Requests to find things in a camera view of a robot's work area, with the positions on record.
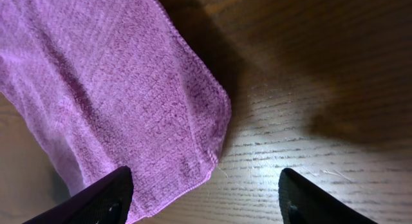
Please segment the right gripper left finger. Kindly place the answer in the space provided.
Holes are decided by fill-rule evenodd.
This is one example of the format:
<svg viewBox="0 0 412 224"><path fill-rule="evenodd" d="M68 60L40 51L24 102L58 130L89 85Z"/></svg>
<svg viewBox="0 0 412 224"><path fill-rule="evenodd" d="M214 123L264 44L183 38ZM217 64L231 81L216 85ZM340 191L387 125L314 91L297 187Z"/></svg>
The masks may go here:
<svg viewBox="0 0 412 224"><path fill-rule="evenodd" d="M133 189L130 168L121 166L64 203L23 224L125 224Z"/></svg>

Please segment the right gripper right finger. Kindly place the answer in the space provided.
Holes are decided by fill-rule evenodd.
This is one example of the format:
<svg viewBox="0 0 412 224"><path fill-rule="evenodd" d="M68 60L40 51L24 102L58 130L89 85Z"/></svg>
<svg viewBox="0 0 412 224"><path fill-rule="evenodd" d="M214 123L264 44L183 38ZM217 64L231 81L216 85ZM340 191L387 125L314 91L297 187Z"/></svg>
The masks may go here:
<svg viewBox="0 0 412 224"><path fill-rule="evenodd" d="M291 168L281 171L278 186L284 224L377 224Z"/></svg>

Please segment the purple cloth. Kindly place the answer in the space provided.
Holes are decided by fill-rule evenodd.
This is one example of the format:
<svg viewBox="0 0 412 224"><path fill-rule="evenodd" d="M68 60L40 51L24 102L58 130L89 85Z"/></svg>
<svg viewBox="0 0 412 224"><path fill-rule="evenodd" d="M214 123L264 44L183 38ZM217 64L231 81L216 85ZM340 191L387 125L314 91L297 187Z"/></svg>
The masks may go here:
<svg viewBox="0 0 412 224"><path fill-rule="evenodd" d="M71 194L131 169L128 223L211 177L231 116L158 0L1 0L1 93Z"/></svg>

